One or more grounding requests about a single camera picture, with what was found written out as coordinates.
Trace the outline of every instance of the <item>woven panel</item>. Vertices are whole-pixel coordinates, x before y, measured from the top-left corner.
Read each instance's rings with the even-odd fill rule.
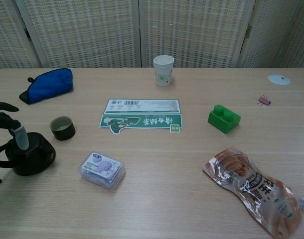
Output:
[[[261,0],[241,67],[272,67],[300,5],[298,0]]]
[[[304,67],[304,9],[286,40],[280,67]]]
[[[145,0],[147,66],[171,55],[176,67],[229,67],[247,0]]]
[[[29,54],[9,8],[9,1],[0,0],[0,68],[33,68]]]
[[[133,0],[24,3],[50,67],[138,65]]]

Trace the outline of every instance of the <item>small cup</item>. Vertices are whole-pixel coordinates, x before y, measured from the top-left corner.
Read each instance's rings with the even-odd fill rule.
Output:
[[[168,86],[171,84],[173,64],[174,58],[172,56],[162,55],[153,59],[156,83],[159,86]]]
[[[71,118],[61,116],[50,123],[50,129],[57,140],[70,139],[76,133]]]

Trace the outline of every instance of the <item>barcode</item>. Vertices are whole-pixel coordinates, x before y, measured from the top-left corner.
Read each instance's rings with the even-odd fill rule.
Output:
[[[138,105],[139,101],[124,101],[124,104],[126,106],[130,106],[130,105]]]

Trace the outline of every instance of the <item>pink binder clip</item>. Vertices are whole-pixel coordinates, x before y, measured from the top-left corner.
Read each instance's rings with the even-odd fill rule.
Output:
[[[262,96],[258,99],[258,101],[259,101],[259,102],[262,102],[263,104],[265,104],[265,105],[267,105],[267,106],[271,103],[270,100],[268,100],[267,97],[264,96],[264,95],[262,95]]]

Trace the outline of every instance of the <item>black base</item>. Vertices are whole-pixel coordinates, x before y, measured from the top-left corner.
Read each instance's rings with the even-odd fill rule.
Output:
[[[13,139],[8,142],[10,146],[5,150],[9,161],[22,161],[19,166],[13,168],[13,171],[21,176],[29,176],[43,171],[56,157],[56,151],[41,134],[29,132],[27,135],[29,139],[27,150],[19,149]]]

